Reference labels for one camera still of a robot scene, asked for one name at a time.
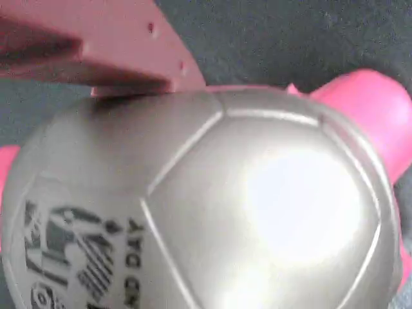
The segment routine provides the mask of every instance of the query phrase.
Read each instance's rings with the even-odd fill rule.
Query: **soccer ball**
[[[81,102],[3,198],[19,309],[385,308],[398,235],[358,129],[272,89]]]

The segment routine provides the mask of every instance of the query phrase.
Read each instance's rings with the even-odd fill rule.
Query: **plastic toy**
[[[17,148],[0,153],[18,309],[376,309],[407,279],[392,185],[412,102],[394,80],[206,86],[150,2],[10,0],[0,16],[8,77],[95,86],[10,171]]]

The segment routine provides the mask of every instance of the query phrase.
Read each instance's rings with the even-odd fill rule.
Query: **dark fabric surface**
[[[193,52],[208,84],[294,82],[309,91],[342,73],[373,68],[412,93],[409,1],[157,0]],[[0,80],[0,145],[32,129],[88,88]],[[412,169],[395,187],[412,248]],[[0,267],[0,300],[12,309]],[[392,308],[412,308],[412,282]]]

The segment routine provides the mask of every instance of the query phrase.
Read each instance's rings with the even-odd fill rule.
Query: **small hole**
[[[179,62],[179,70],[180,70],[180,73],[183,76],[187,74],[187,67],[186,67],[186,63],[184,63],[184,61]]]
[[[147,29],[149,30],[149,33],[152,35],[152,37],[153,37],[154,39],[157,38],[157,33],[158,33],[158,31],[157,31],[154,23],[149,23],[149,24],[147,25]]]

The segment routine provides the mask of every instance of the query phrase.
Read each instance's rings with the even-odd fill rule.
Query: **black printed logo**
[[[30,301],[33,309],[66,309],[62,297],[44,283],[32,286]]]
[[[116,221],[103,221],[84,209],[62,206],[42,211],[28,201],[24,221],[26,266],[63,287],[75,272],[78,282],[99,303],[112,282],[112,237],[118,233],[123,233],[123,228]],[[78,265],[78,260],[86,262]]]

